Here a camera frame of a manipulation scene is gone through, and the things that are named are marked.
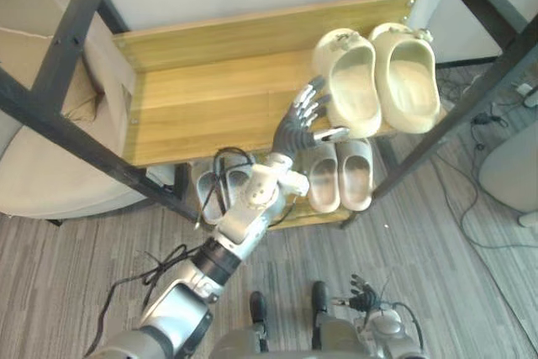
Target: robotic hand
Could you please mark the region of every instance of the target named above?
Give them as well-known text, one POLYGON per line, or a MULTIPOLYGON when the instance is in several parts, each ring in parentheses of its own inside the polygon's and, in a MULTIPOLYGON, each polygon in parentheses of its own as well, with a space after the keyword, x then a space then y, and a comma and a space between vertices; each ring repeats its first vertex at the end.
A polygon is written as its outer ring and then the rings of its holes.
POLYGON ((177 279, 142 315, 136 330, 117 335, 90 357, 165 359, 191 356, 209 328, 215 303, 228 279, 265 234, 286 203, 304 196, 308 179, 291 170, 298 151, 347 136, 339 127, 309 132, 323 115, 327 97, 314 100, 324 79, 316 77, 297 95, 278 125, 266 164, 252 167, 241 198, 224 215, 192 258, 179 264, 177 279))

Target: electrical cord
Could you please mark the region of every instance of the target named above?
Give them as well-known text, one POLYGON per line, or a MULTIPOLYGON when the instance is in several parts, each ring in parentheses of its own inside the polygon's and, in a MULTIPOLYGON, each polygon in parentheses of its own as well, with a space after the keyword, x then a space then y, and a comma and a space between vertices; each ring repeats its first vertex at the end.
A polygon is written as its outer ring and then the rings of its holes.
POLYGON ((485 245, 485 244, 481 243, 480 241, 474 240, 468 234, 467 229, 465 228, 465 218, 467 217, 469 212, 476 206, 476 204, 478 202, 478 199, 479 199, 479 196, 480 196, 479 188, 477 187, 477 185, 473 181, 473 179, 470 176, 468 176, 465 172, 463 172, 462 170, 460 170, 456 166, 452 165, 449 161, 447 161, 445 158, 443 158, 441 155, 439 155, 439 153, 436 152, 435 155, 437 156, 437 158, 439 158, 441 161, 443 161, 445 164, 447 164, 452 170, 458 172, 462 177, 464 177, 472 187, 473 194, 474 194, 473 197, 472 197, 472 201, 469 204, 469 206, 467 206, 465 208, 465 210, 462 213, 462 216, 460 218, 458 218, 457 214, 456 214, 456 210, 452 207, 452 202, 451 202, 450 196, 448 194, 448 190, 446 189, 446 185, 445 185, 445 183, 444 183, 444 181, 442 179, 442 175, 440 174, 440 169, 437 166, 437 164, 435 163, 435 161, 432 160, 433 167, 434 167, 434 170, 435 170, 435 174, 437 175, 437 178, 439 179, 441 188, 443 190, 443 194, 444 194, 445 201, 446 201, 446 206, 448 207, 449 211, 451 212, 451 216, 454 219, 454 221, 456 222, 456 224, 458 225, 458 227, 459 227, 460 231, 462 232, 463 236, 465 237, 465 239, 469 243, 471 243, 473 245, 476 245, 478 247, 484 248, 484 249, 488 249, 488 250, 500 250, 500 249, 504 249, 504 248, 538 248, 538 245, 528 245, 528 244, 522 244, 522 243, 505 244, 505 245, 485 245))
POLYGON ((149 286, 149 289, 144 296, 144 302, 142 303, 142 311, 144 311, 150 301, 151 294, 162 275, 164 275, 165 272, 168 271, 170 268, 174 267, 178 262, 186 260, 187 258, 193 256, 193 253, 196 252, 199 248, 200 246, 188 250, 187 245, 180 244, 176 248, 174 248, 163 261, 159 261, 157 258, 155 258, 153 255, 146 251, 145 254, 149 256, 152 260, 156 261, 157 265, 149 271, 142 272, 132 277, 124 277, 112 284, 112 286, 108 290, 107 299, 105 300, 103 308, 99 312, 98 327, 95 333, 95 337, 93 338, 92 344, 87 348, 84 356, 90 356, 95 351, 99 344, 99 341, 103 336, 104 318, 108 312, 108 308, 110 307, 110 303, 112 302, 112 298, 114 296, 114 293, 116 292, 116 288, 119 285, 141 279, 143 285, 149 286))
POLYGON ((279 219, 277 220, 276 222, 274 223, 271 223, 267 226, 267 228, 271 228, 271 227, 274 227, 274 226, 278 226, 280 223, 282 223, 284 220, 286 220, 286 218, 289 216, 289 214, 291 212, 293 212, 293 210, 295 209, 295 205, 296 205, 296 201, 297 201, 297 197, 295 197, 292 201, 292 204, 290 205, 290 207, 287 209, 286 213, 279 219))
POLYGON ((424 337, 422 336, 422 328, 420 328, 419 320, 414 315, 413 310, 407 304, 402 303, 402 302, 392 302, 390 304, 393 307, 393 309, 396 309, 398 306, 401 306, 408 311, 409 315, 411 316, 411 321, 414 324, 414 328, 417 330, 417 336, 419 337, 420 350, 424 351, 424 337))
MULTIPOLYGON (((200 208, 200 212, 198 212, 198 217, 197 217, 197 220, 196 220, 197 224, 200 223, 203 211, 208 206, 209 200, 211 199, 211 196, 213 195, 213 193, 217 189, 217 186, 219 184, 221 184, 221 182, 226 178, 226 173, 231 171, 231 170, 234 170, 235 168, 243 167, 243 166, 252 166, 253 164, 254 164, 254 161, 252 160, 251 156, 248 153, 246 153, 244 150, 240 149, 239 147, 230 146, 230 147, 225 147, 223 149, 217 150, 217 153, 215 153, 214 158, 213 158, 214 183, 211 186, 211 188, 209 189, 208 196, 205 198, 205 200, 202 203, 202 207, 200 208), (220 171, 220 174, 217 174, 217 172, 219 172, 219 163, 218 163, 219 158, 225 153, 234 153, 234 154, 243 156, 246 159, 246 162, 236 164, 236 165, 233 165, 233 166, 230 166, 230 167, 226 167, 226 168, 224 168, 224 169, 222 169, 220 171)), ((295 209, 296 200, 297 200, 297 198, 294 198, 293 202, 292 202, 292 205, 289 207, 289 209, 286 211, 286 213, 279 220, 277 220, 276 222, 274 222, 274 223, 270 224, 269 226, 267 226, 267 228, 274 227, 274 226, 282 223, 288 217, 288 215, 295 209)))
POLYGON ((512 316, 513 316, 514 320, 518 323, 521 331, 525 334, 525 337, 526 337, 527 341, 529 342, 530 346, 532 347, 532 349, 534 350, 536 356, 538 357, 538 349, 536 349, 534 341, 532 340, 532 338, 530 338, 529 333, 527 332, 527 330, 525 329, 525 327, 521 323, 521 320, 520 320, 519 316, 517 315, 517 313, 515 312, 514 307, 510 304, 510 302, 508 300, 508 297, 503 292, 503 289, 498 284, 497 279, 493 275, 493 273, 492 273, 491 269, 489 268, 488 264, 485 262, 482 255, 478 252, 478 250, 476 248, 478 246, 478 247, 488 249, 488 250, 498 250, 498 249, 505 249, 505 248, 532 248, 532 249, 535 249, 535 248, 538 248, 538 245, 524 245, 524 244, 484 245, 484 244, 474 240, 465 230, 464 219, 465 219, 466 214, 475 206, 475 204, 478 201, 478 187, 476 186, 474 181, 465 172, 463 172, 462 170, 460 170, 456 166, 453 166, 450 162, 448 162, 446 159, 444 159, 438 153, 435 153, 435 154, 439 159, 441 159, 450 168, 452 168, 453 170, 458 172, 460 175, 465 177, 468 180, 468 182, 471 184, 471 186, 472 186, 472 188, 474 190, 474 193, 475 193, 475 197, 473 198, 472 203, 467 207, 467 209, 465 209, 465 211, 463 212, 463 215, 461 216, 461 218, 458 220, 458 218, 456 216, 456 212, 454 211, 453 207, 451 206, 450 199, 448 197, 448 192, 446 190, 446 185, 444 184, 444 182, 442 180, 442 177, 440 175, 439 167, 435 164, 435 162, 432 159, 432 164, 433 164, 433 167, 434 167, 434 170, 435 170, 435 174, 436 174, 437 178, 439 179, 441 187, 443 188, 443 193, 445 195, 446 205, 447 205, 448 209, 451 212, 452 218, 457 223, 460 231, 462 232, 463 236, 465 237, 465 239, 469 243, 469 245, 472 248, 474 254, 477 257, 477 259, 482 263, 483 268, 486 270, 489 278, 493 282, 493 285, 495 286, 495 288, 497 289, 498 293, 500 294, 502 300, 504 301, 504 304, 506 304, 506 307, 509 309, 510 313, 512 313, 512 316))

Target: gray carpet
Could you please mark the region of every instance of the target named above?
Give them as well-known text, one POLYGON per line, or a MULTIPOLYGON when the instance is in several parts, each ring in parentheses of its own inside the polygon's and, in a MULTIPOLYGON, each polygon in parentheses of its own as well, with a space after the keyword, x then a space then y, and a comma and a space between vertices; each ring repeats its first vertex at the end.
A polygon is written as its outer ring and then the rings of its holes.
MULTIPOLYGON (((536 119, 535 112, 524 108, 502 110, 510 110, 504 115, 509 127, 479 130, 487 149, 478 160, 536 119)), ((390 139, 394 158, 401 160, 418 138, 390 139)), ((468 172, 473 154, 468 127, 440 154, 468 172)), ((380 182, 386 169, 377 150, 375 164, 380 182)), ((461 212, 470 203, 471 188, 449 167, 436 164, 461 212)), ((484 243, 538 245, 537 230, 519 227, 516 217, 481 196, 467 228, 484 243)), ((151 267, 143 251, 163 257, 179 243, 200 244, 204 236, 156 205, 67 220, 59 229, 44 220, 0 216, 0 357, 81 357, 94 336, 109 285, 151 267)), ((426 162, 346 231, 317 225, 269 233, 214 306, 215 320, 197 357, 207 357, 228 330, 248 324, 247 299, 257 289, 269 303, 270 349, 307 349, 312 282, 323 279, 334 295, 349 295, 353 272, 376 288, 389 277, 386 298, 414 308, 431 357, 535 357, 531 344, 538 346, 538 251, 478 253, 462 237, 433 166, 426 162)), ((173 278, 170 271, 159 290, 173 278)), ((120 287, 105 338, 136 324, 143 292, 139 282, 120 287)), ((336 313, 353 318, 344 309, 336 313)), ((409 317, 403 317, 414 334, 409 317)))

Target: slipper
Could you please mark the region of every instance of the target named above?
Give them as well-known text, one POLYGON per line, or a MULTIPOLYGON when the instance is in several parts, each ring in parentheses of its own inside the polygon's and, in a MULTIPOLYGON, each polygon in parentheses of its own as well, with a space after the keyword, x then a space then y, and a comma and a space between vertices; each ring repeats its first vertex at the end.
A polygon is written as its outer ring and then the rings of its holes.
POLYGON ((303 170, 309 179, 309 202, 322 214, 340 206, 335 145, 322 144, 301 153, 303 170))
POLYGON ((202 209, 209 193, 215 187, 202 211, 204 220, 209 224, 217 224, 227 209, 224 199, 221 198, 223 190, 220 182, 217 181, 217 176, 218 174, 213 173, 213 157, 196 160, 191 163, 191 180, 200 203, 200 209, 202 209))
POLYGON ((352 29, 334 29, 314 49, 313 68, 327 79, 327 116, 333 126, 346 126, 351 138, 374 135, 381 107, 374 81, 376 51, 352 29))
MULTIPOLYGON (((256 159, 252 154, 249 153, 248 156, 250 157, 252 164, 256 163, 256 159)), ((243 188, 251 178, 252 165, 248 164, 249 162, 244 156, 231 153, 226 154, 220 159, 220 161, 221 168, 223 170, 226 169, 223 183, 224 197, 226 199, 226 204, 228 205, 228 208, 231 208, 234 205, 235 201, 237 201, 238 197, 243 192, 243 188)))
POLYGON ((365 210, 372 203, 373 159, 367 140, 336 144, 340 199, 349 210, 365 210))
POLYGON ((372 31, 369 40, 376 48, 376 87, 383 118, 403 132, 429 131, 440 112, 430 32, 385 23, 372 31))

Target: wooden board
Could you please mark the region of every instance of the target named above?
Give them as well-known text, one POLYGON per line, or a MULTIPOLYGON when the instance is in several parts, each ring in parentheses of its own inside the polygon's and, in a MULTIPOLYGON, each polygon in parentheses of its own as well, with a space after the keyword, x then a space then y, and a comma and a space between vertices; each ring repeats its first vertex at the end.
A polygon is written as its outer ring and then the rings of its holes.
POLYGON ((381 23, 407 18, 413 0, 344 0, 115 36, 137 71, 203 65, 293 50, 312 49, 340 27, 368 35, 381 23))
POLYGON ((269 230, 287 229, 290 227, 306 226, 310 224, 328 224, 341 222, 349 218, 351 212, 343 207, 339 207, 329 214, 321 214, 314 211, 306 198, 298 198, 293 211, 280 224, 269 228, 269 230))
MULTIPOLYGON (((225 146, 266 150, 298 89, 310 50, 139 73, 124 159, 135 166, 212 156, 225 146)), ((326 119, 317 127, 329 127, 326 119)), ((379 135, 394 130, 384 124, 379 135)))

